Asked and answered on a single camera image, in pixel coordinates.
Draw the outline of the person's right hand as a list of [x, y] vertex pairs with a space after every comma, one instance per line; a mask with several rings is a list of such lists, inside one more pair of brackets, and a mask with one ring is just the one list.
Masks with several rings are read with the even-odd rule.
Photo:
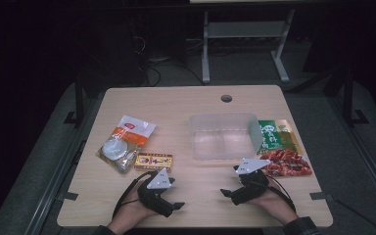
[[282, 225], [299, 218], [297, 213], [279, 195], [270, 190], [266, 190], [260, 197], [248, 201], [248, 204], [260, 207]]

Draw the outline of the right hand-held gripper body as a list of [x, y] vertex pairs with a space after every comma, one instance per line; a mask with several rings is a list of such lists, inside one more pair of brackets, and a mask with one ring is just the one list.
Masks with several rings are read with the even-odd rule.
[[265, 192], [268, 180], [261, 169], [269, 164], [270, 160], [242, 160], [238, 170], [235, 171], [240, 177], [242, 187], [230, 195], [235, 205], [244, 204]]

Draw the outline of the clear plastic container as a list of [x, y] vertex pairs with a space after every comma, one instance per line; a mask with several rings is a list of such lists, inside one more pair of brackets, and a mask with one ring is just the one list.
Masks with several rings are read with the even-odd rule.
[[192, 150], [197, 160], [253, 158], [263, 141], [253, 113], [205, 113], [189, 118]]

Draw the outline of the orange white clear packet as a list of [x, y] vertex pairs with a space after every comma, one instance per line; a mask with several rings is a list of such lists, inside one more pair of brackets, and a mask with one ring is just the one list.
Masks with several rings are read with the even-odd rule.
[[123, 116], [96, 156], [119, 173], [126, 173], [155, 128], [151, 122]]

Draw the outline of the green red snack packet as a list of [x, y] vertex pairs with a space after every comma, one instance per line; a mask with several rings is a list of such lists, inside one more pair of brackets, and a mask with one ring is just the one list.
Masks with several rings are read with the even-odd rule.
[[293, 126], [286, 119], [260, 120], [263, 141], [258, 150], [269, 164], [262, 171], [270, 176], [307, 176], [312, 169], [298, 142]]

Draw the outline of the black stand post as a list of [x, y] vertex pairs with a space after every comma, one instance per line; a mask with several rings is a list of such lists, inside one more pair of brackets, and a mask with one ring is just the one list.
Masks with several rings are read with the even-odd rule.
[[350, 127], [368, 123], [362, 110], [353, 109], [353, 73], [350, 69], [346, 69], [344, 79], [343, 118]]
[[79, 78], [74, 83], [74, 97], [75, 110], [68, 113], [64, 123], [73, 124], [74, 127], [79, 127], [84, 117], [83, 87]]

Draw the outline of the grey tape piece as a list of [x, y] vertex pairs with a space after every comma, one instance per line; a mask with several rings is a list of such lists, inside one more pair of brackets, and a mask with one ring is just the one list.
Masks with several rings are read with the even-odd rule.
[[71, 201], [75, 201], [78, 197], [78, 194], [75, 194], [75, 193], [71, 193], [71, 192], [65, 192], [65, 193], [61, 193], [57, 196], [57, 200], [58, 201], [63, 201], [63, 200], [71, 200]]
[[334, 200], [332, 195], [326, 194], [324, 192], [314, 192], [314, 193], [310, 193], [309, 195], [310, 195], [310, 197], [313, 201], [315, 201], [315, 200], [325, 200], [325, 201], [329, 202], [329, 201]]

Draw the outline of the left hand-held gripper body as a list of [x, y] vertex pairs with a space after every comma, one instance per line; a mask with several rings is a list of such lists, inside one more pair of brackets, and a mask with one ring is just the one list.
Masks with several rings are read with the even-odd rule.
[[162, 193], [171, 187], [165, 168], [149, 171], [150, 177], [138, 188], [139, 201], [146, 208], [169, 217], [174, 211], [173, 204], [162, 198]]

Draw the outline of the person's left hand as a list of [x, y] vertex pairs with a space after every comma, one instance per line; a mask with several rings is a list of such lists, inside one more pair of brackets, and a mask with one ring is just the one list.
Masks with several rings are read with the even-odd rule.
[[112, 221], [107, 225], [116, 235], [123, 235], [144, 219], [157, 215], [156, 212], [146, 208], [139, 202], [137, 190], [140, 186], [141, 182], [138, 182], [131, 189], [124, 199], [124, 205], [118, 209]]

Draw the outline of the small yellow red box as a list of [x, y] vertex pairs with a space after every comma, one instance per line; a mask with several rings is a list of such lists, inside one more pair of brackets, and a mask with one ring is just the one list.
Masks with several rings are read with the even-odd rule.
[[165, 168], [167, 172], [171, 172], [172, 164], [173, 155], [139, 153], [134, 168], [136, 170], [161, 170]]

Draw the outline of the grey metal stand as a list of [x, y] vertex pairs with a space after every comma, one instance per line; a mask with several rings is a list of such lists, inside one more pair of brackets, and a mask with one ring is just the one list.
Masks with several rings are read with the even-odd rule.
[[287, 83], [290, 78], [283, 65], [281, 56], [292, 25], [295, 10], [288, 11], [284, 21], [269, 22], [211, 22], [209, 13], [204, 13], [203, 24], [203, 52], [202, 52], [202, 81], [211, 82], [209, 64], [209, 40], [220, 38], [278, 38], [279, 43], [271, 51], [271, 58], [282, 82]]

